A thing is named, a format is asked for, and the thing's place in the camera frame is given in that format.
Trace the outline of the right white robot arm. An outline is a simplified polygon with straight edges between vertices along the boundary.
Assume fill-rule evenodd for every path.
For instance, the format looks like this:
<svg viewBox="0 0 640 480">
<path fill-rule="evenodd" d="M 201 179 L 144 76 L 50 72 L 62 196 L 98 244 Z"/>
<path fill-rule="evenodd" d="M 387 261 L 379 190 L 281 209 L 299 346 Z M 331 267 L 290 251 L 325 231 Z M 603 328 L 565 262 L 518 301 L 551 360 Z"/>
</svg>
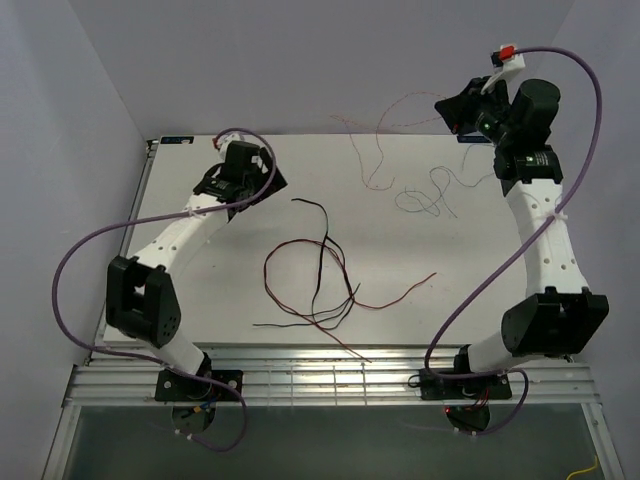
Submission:
<svg viewBox="0 0 640 480">
<path fill-rule="evenodd" d="M 455 134 L 477 132 L 494 146 L 493 168 L 517 225 L 525 297 L 502 316 L 498 331 L 460 349 L 451 382 L 464 397 L 536 357 L 581 352 L 609 313 L 605 295 L 591 291 L 569 238 L 560 161 L 548 144 L 561 94 L 546 80 L 524 81 L 510 96 L 503 80 L 472 79 L 462 92 L 436 103 Z"/>
</svg>

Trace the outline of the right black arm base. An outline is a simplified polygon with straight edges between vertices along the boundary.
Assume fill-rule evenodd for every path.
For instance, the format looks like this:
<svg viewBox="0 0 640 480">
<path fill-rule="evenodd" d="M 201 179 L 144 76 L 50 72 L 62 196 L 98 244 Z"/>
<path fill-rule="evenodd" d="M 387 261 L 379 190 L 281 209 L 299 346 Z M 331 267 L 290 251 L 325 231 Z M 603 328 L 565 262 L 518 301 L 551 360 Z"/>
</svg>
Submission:
<svg viewBox="0 0 640 480">
<path fill-rule="evenodd" d="M 480 434 L 489 427 L 490 400 L 510 400 L 508 377 L 489 376 L 469 380 L 446 380 L 420 369 L 409 377 L 407 385 L 417 389 L 424 401 L 443 401 L 450 424 L 466 434 Z"/>
</svg>

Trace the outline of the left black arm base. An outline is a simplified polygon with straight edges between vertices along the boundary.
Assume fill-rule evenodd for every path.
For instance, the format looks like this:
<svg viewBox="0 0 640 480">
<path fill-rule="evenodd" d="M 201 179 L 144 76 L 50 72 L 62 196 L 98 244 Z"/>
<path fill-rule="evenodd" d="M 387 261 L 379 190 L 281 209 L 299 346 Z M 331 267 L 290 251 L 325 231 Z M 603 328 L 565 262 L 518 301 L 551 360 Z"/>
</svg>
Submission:
<svg viewBox="0 0 640 480">
<path fill-rule="evenodd" d="M 226 389 L 194 381 L 169 370 L 158 374 L 153 399 L 173 404 L 172 422 L 176 429 L 187 434 L 205 432 L 214 421 L 219 403 L 238 401 Z"/>
</svg>

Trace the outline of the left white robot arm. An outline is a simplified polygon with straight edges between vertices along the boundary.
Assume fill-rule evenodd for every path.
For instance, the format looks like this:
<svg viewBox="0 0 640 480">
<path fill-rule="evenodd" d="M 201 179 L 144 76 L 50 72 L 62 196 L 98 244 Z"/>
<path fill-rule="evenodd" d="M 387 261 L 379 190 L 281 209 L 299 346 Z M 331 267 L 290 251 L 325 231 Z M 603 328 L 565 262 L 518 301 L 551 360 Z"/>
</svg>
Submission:
<svg viewBox="0 0 640 480">
<path fill-rule="evenodd" d="M 193 188 L 183 217 L 132 257 L 115 257 L 107 269 L 107 325 L 181 370 L 177 386 L 194 400 L 210 392 L 212 376 L 205 369 L 205 353 L 180 328 L 173 280 L 235 215 L 287 185 L 269 150 L 239 136 L 221 147 L 220 158 Z"/>
</svg>

